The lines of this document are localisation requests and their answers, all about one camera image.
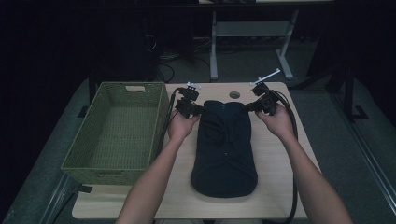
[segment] right hand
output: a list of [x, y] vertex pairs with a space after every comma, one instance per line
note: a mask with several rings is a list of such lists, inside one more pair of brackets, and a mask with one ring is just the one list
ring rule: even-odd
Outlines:
[[268, 130], [277, 137], [294, 135], [288, 111], [283, 105], [276, 105], [276, 113], [273, 116], [256, 111], [257, 117], [264, 121]]
[[168, 126], [169, 139], [183, 140], [191, 133], [193, 125], [199, 120], [200, 116], [186, 119], [177, 110], [174, 110], [170, 118], [172, 120]]

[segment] floor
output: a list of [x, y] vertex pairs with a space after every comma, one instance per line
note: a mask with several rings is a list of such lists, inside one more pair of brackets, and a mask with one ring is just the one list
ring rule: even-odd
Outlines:
[[[275, 53], [279, 40], [265, 41], [267, 44], [259, 48], [235, 45], [227, 48], [227, 43], [224, 44], [224, 50], [220, 50], [218, 55], [219, 79], [216, 81], [255, 81], [280, 68]], [[315, 45], [309, 41], [291, 43], [287, 58], [294, 79], [287, 80], [280, 73], [266, 81], [280, 81], [293, 86], [306, 80]], [[208, 51], [197, 51], [194, 55], [197, 57], [194, 63], [183, 59], [163, 62], [166, 65], [159, 67], [161, 75], [157, 80], [169, 80], [173, 76], [169, 82], [180, 85], [188, 81], [210, 81]], [[353, 103], [360, 105], [369, 118], [354, 123], [346, 120], [339, 105], [343, 91], [327, 93], [325, 85], [328, 80], [329, 77], [325, 77], [303, 90], [290, 90], [320, 169], [339, 192], [355, 223], [396, 223], [396, 211], [389, 206], [384, 188], [374, 175], [375, 169], [364, 156], [367, 153], [364, 149], [369, 148], [389, 184], [396, 186], [396, 180], [392, 178], [396, 176], [396, 129], [358, 80], [355, 80]], [[77, 182], [64, 176], [59, 169], [83, 121], [78, 114], [83, 106], [89, 104], [88, 93], [86, 80], [65, 109], [3, 223], [114, 223], [114, 220], [74, 219], [71, 211], [76, 199], [73, 188]], [[309, 221], [295, 219], [292, 223]]]

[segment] person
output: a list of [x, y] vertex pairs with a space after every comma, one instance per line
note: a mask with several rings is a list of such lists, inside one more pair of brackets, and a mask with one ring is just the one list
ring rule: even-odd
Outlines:
[[[352, 223], [343, 201], [294, 136], [286, 108], [278, 104], [273, 116], [262, 112], [256, 112], [256, 115], [285, 147], [308, 219], [312, 223], [320, 224]], [[171, 117], [173, 119], [168, 127], [169, 141], [131, 188], [116, 223], [152, 223], [162, 202], [177, 151], [199, 120], [199, 117], [185, 119], [177, 111], [173, 111]]]

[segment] cable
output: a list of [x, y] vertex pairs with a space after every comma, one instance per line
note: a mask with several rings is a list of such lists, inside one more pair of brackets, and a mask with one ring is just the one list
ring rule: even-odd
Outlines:
[[178, 114], [178, 111], [176, 112], [176, 114], [172, 118], [169, 119], [168, 125], [172, 122], [172, 119], [174, 119], [177, 114]]
[[208, 49], [211, 46], [212, 43], [211, 39], [209, 37], [206, 37], [205, 39], [207, 39], [206, 43], [196, 47], [194, 53], [200, 53], [201, 51], [204, 51], [205, 49]]
[[[292, 125], [292, 128], [293, 128], [294, 136], [298, 140], [297, 122], [296, 122], [296, 119], [294, 117], [294, 113], [291, 110], [288, 98], [286, 98], [286, 96], [283, 93], [278, 92], [278, 91], [269, 90], [269, 92], [271, 92], [274, 96], [276, 96], [276, 98], [278, 98], [278, 100], [283, 104], [283, 106], [285, 106], [286, 110], [289, 113], [289, 117], [290, 117], [291, 125]], [[291, 223], [291, 221], [294, 219], [294, 215], [295, 215], [296, 210], [297, 210], [297, 201], [298, 201], [298, 190], [297, 190], [297, 184], [296, 184], [295, 178], [293, 177], [293, 201], [292, 201], [291, 210], [290, 210], [290, 214], [289, 214], [288, 218], [286, 218], [283, 222], [275, 222], [275, 221], [272, 221], [272, 220], [263, 220], [262, 223], [263, 224], [280, 224], [280, 223], [287, 224], [287, 223]]]
[[163, 72], [158, 70], [157, 77], [160, 81], [165, 82], [165, 77], [163, 76]]
[[248, 43], [245, 43], [241, 37], [225, 40], [218, 43], [218, 54], [235, 54], [248, 49]]
[[198, 58], [197, 56], [194, 56], [194, 58], [195, 58], [195, 59], [198, 59], [198, 60], [201, 61], [201, 62], [203, 62], [204, 64], [206, 64], [207, 67], [210, 68], [210, 64], [209, 64], [207, 61], [205, 61], [204, 59]]
[[166, 55], [166, 56], [162, 55], [162, 56], [160, 56], [160, 59], [165, 61], [166, 63], [170, 62], [170, 61], [173, 61], [173, 60], [176, 60], [176, 59], [179, 59], [179, 58], [181, 58], [180, 54], [172, 54], [172, 55]]
[[146, 35], [146, 37], [149, 37], [149, 38], [151, 38], [153, 40], [152, 47], [147, 49], [148, 52], [153, 52], [155, 50], [155, 48], [157, 47], [157, 39], [155, 38], [154, 35]]
[[81, 184], [78, 184], [76, 186], [73, 187], [73, 189], [71, 190], [71, 193], [69, 195], [69, 197], [66, 199], [66, 201], [64, 202], [64, 204], [62, 204], [61, 208], [59, 209], [58, 213], [56, 214], [55, 218], [53, 219], [52, 223], [55, 223], [56, 220], [58, 219], [59, 215], [62, 213], [62, 211], [66, 208], [67, 204], [70, 202], [70, 200], [72, 200], [73, 196], [75, 196], [78, 192], [78, 187]]
[[171, 95], [171, 99], [169, 101], [168, 110], [166, 112], [165, 123], [163, 124], [163, 131], [161, 133], [161, 138], [160, 138], [160, 142], [158, 144], [157, 154], [156, 155], [159, 155], [160, 151], [163, 149], [163, 139], [165, 138], [166, 130], [168, 129], [168, 125], [169, 125], [169, 122], [170, 122], [169, 121], [169, 117], [171, 116], [171, 113], [172, 113], [173, 104], [174, 104], [174, 101], [175, 101], [175, 98], [176, 98], [176, 92], [180, 91], [180, 90], [181, 90], [181, 88], [176, 88], [173, 91], [172, 95]]
[[158, 65], [165, 66], [165, 67], [169, 68], [172, 71], [171, 77], [169, 77], [169, 79], [167, 79], [167, 80], [163, 76], [163, 73], [160, 71], [160, 75], [161, 75], [161, 78], [162, 78], [163, 82], [164, 83], [169, 83], [175, 77], [175, 69], [173, 69], [173, 67], [171, 67], [170, 65], [165, 64], [165, 63], [159, 63]]

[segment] dark background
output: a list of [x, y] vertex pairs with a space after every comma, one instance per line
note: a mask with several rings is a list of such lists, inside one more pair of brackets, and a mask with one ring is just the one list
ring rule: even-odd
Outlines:
[[[89, 0], [84, 5], [98, 6], [99, 2], [109, 4]], [[111, 6], [125, 3], [131, 4], [111, 1]], [[186, 12], [162, 11], [151, 15], [148, 22], [141, 19], [147, 16], [145, 12], [75, 10], [79, 6], [73, 1], [1, 2], [0, 219], [83, 80], [152, 80], [161, 48], [148, 53], [142, 34], [155, 33], [162, 45], [178, 46], [188, 56], [194, 35], [191, 27], [201, 35], [208, 32], [200, 29], [208, 27], [202, 23], [210, 22], [207, 12], [193, 17]], [[310, 10], [315, 9], [302, 10], [294, 33], [294, 38], [322, 33], [307, 75], [342, 62], [396, 124], [396, 14], [391, 1], [335, 1], [322, 32], [315, 18], [304, 16], [312, 14]]]

